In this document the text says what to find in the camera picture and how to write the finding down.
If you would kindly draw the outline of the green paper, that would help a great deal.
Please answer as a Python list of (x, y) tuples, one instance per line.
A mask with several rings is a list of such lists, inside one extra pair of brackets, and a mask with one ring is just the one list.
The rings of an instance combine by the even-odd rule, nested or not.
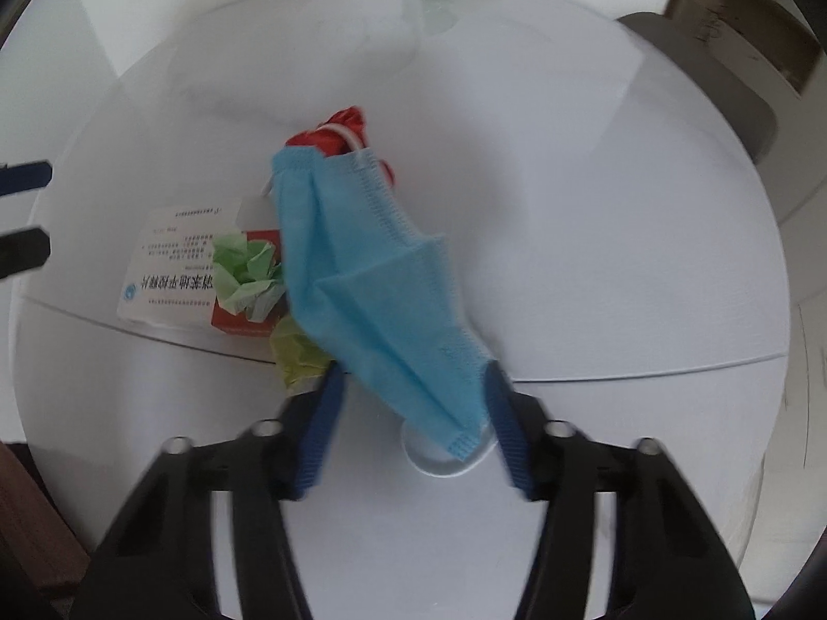
[(265, 229), (213, 239), (211, 288), (211, 325), (226, 333), (268, 333), (286, 305), (280, 233)]

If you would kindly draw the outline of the blue surgical face mask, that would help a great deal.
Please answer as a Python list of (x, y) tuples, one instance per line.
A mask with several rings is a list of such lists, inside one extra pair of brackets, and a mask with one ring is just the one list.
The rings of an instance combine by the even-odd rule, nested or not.
[(314, 148), (276, 152), (269, 195), (300, 328), (400, 417), (419, 472), (468, 473), (494, 445), (491, 353), (468, 325), (445, 240), (415, 227), (376, 165)]

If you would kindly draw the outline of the white red medicine box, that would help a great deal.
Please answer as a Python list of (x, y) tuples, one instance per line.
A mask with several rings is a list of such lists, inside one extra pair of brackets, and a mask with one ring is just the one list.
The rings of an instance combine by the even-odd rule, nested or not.
[[(118, 318), (159, 328), (210, 330), (213, 239), (219, 235), (276, 229), (275, 207), (266, 197), (243, 197), (202, 207), (154, 210), (134, 248), (118, 304)], [(289, 312), (286, 305), (276, 323)], [(232, 334), (266, 337), (266, 334)]]

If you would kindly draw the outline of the yellow crumpled paper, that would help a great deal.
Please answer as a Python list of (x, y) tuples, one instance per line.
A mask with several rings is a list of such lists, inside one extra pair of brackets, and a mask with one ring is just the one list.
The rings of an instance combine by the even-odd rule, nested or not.
[(269, 347), (289, 396), (308, 391), (332, 363), (332, 357), (304, 333), (291, 315), (276, 323), (269, 336)]

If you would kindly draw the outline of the red snack wrapper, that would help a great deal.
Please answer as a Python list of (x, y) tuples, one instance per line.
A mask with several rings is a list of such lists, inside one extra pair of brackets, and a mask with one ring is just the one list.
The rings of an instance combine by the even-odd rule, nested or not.
[(315, 128), (293, 134), (285, 141), (286, 148), (314, 148), (325, 158), (342, 158), (355, 169), (377, 166), (386, 185), (394, 191), (395, 174), (388, 162), (374, 160), (366, 133), (366, 119), (360, 106), (349, 106), (329, 116)]

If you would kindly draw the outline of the dark grey chair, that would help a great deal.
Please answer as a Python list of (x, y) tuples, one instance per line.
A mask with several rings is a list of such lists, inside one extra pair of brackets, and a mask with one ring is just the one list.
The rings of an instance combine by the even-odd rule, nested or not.
[(623, 15), (618, 23), (669, 57), (698, 85), (737, 134), (754, 164), (767, 157), (778, 134), (778, 120), (771, 105), (756, 91), (670, 18), (641, 11)]

